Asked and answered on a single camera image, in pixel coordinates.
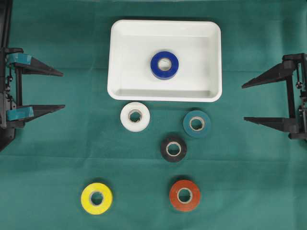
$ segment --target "orange tape roll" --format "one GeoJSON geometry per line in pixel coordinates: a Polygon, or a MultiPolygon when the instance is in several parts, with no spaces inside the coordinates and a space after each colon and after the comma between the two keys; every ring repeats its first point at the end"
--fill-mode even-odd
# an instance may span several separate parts
{"type": "Polygon", "coordinates": [[[181,212],[190,212],[197,207],[201,200],[201,192],[196,184],[189,180],[180,180],[173,184],[169,191],[169,200],[175,209],[181,212]],[[186,189],[189,192],[189,200],[181,201],[179,193],[186,189]]]}

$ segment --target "green fabric surface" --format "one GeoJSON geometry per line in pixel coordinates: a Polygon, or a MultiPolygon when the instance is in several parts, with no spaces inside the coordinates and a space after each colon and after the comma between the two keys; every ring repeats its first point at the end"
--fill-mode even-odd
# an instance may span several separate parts
{"type": "Polygon", "coordinates": [[[23,76],[24,104],[66,108],[28,123],[0,152],[3,230],[303,230],[307,229],[307,144],[243,121],[287,117],[284,82],[241,89],[281,62],[307,52],[304,0],[54,0],[13,3],[10,47],[62,71],[23,76]],[[119,114],[128,101],[107,91],[110,28],[119,19],[213,21],[222,31],[223,94],[214,103],[143,102],[149,126],[127,131],[119,114]],[[206,138],[185,134],[192,109],[206,112],[206,138]],[[161,140],[179,134],[186,158],[166,162],[161,140]],[[175,211],[168,198],[178,178],[193,180],[201,202],[175,211]],[[107,184],[104,214],[86,213],[82,190],[107,184]]]}

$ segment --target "white plastic container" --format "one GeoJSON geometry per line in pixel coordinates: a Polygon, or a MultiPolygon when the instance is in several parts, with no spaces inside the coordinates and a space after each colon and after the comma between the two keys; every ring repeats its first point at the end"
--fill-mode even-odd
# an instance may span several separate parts
{"type": "Polygon", "coordinates": [[[214,102],[222,94],[221,30],[212,22],[119,20],[111,29],[107,91],[117,100],[214,102]],[[169,51],[176,75],[156,78],[151,58],[169,51]]]}

